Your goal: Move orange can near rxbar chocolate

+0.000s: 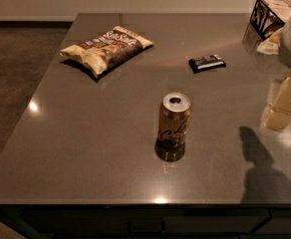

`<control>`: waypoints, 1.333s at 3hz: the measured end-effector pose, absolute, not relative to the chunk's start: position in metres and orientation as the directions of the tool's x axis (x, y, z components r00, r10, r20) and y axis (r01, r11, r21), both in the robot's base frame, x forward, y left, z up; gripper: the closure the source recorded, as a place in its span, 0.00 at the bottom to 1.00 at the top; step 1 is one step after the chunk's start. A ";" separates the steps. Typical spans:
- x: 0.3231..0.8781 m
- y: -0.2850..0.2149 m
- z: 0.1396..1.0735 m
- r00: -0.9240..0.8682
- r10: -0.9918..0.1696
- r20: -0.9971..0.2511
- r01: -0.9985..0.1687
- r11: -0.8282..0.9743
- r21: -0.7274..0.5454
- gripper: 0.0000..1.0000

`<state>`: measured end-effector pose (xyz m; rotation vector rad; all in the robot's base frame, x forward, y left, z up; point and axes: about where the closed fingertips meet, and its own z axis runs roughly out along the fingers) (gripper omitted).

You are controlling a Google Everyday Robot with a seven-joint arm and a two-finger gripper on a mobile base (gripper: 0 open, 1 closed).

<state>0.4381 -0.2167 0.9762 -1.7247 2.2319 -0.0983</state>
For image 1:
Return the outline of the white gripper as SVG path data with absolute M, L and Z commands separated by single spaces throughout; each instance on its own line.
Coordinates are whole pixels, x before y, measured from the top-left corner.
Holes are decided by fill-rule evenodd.
M 291 69 L 291 17 L 285 23 L 280 38 L 279 60 Z M 275 81 L 270 88 L 263 124 L 272 130 L 282 131 L 291 123 L 291 75 Z

